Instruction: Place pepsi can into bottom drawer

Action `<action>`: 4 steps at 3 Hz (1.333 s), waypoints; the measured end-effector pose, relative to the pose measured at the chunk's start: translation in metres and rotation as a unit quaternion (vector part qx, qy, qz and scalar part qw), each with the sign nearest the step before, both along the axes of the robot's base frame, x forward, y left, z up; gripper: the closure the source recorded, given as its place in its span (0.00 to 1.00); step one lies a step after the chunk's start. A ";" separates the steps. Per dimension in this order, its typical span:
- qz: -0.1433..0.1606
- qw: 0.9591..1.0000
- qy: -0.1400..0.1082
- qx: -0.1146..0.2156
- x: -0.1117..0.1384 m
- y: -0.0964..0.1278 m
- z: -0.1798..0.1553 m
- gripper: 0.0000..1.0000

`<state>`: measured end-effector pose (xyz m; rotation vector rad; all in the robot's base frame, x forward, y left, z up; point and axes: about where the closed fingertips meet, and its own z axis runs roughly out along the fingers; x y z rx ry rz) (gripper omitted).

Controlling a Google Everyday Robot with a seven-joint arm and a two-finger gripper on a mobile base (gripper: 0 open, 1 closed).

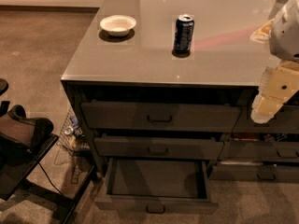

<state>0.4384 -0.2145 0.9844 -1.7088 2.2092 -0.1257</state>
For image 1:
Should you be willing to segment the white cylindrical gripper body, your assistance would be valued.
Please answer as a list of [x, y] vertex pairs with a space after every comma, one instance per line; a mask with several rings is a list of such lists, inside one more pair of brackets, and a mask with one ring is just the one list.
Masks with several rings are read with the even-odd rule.
[[299, 91], [299, 63], [282, 61], [277, 67], [267, 67], [259, 86], [259, 107], [279, 107]]

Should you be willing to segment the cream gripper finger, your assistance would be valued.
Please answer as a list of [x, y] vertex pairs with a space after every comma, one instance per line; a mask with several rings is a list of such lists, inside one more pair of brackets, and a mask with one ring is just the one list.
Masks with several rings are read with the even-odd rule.
[[255, 123], [265, 124], [272, 119], [282, 107], [282, 103], [276, 99], [268, 99], [258, 94], [252, 104], [251, 119]]

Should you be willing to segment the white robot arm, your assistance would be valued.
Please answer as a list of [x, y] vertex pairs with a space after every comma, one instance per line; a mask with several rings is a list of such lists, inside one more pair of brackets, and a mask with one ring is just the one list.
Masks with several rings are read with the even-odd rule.
[[269, 20], [250, 39], [268, 43], [280, 58], [277, 67], [265, 68], [252, 104], [252, 120], [264, 124], [299, 91], [299, 0], [277, 0]]

